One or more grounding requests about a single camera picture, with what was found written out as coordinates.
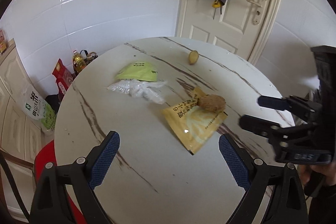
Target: round table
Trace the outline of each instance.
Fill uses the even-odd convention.
[[[199,60],[188,64],[191,50]],[[157,67],[166,80],[163,105],[107,90],[116,74],[135,61]],[[226,100],[224,124],[191,155],[169,127],[161,110],[187,100],[199,86]],[[275,164],[265,138],[242,130],[244,114],[293,125],[289,112],[261,108],[260,95],[281,97],[254,66],[227,50],[185,38],[156,37],[123,44],[88,65],[74,80],[60,106],[55,127],[58,165],[74,162],[99,145],[109,131],[120,134],[120,149],[102,185],[94,192],[117,224],[225,223],[244,195],[218,149],[220,134],[229,133],[253,158]],[[67,190],[75,201],[71,186]],[[266,192],[255,222],[260,223],[269,199]]]

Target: yellow snack bag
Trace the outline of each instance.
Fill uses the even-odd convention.
[[[162,111],[176,136],[193,154],[204,145],[227,117],[225,112],[214,113],[199,107],[197,101],[205,95],[197,87],[192,92],[192,99]]]
[[[139,81],[156,82],[158,72],[149,62],[137,61],[118,72],[117,79],[137,79]]]

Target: human hand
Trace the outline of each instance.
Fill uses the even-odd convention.
[[[325,185],[332,186],[336,184],[336,161],[327,165],[299,165],[298,173],[303,185],[309,182],[312,171],[326,176]]]

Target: red stool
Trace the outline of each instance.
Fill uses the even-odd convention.
[[[54,141],[51,141],[45,147],[43,147],[35,158],[34,178],[35,178],[36,183],[38,182],[41,176],[44,166],[46,165],[46,163],[50,161],[56,163]],[[73,216],[75,218],[76,224],[87,224],[84,216],[78,210],[78,208],[76,207],[76,205],[74,204],[74,202],[71,200],[69,196],[68,196],[68,201],[69,201]]]

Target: blue textured gripper pad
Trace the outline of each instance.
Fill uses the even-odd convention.
[[[249,180],[248,169],[244,165],[242,159],[224,135],[221,135],[218,144],[219,150],[222,153],[235,181],[237,182],[237,185],[243,187],[245,191],[247,191],[250,188],[251,183]]]
[[[101,185],[103,179],[110,168],[110,165],[119,149],[120,136],[116,132],[106,145],[91,169],[90,188],[93,190],[96,186]]]

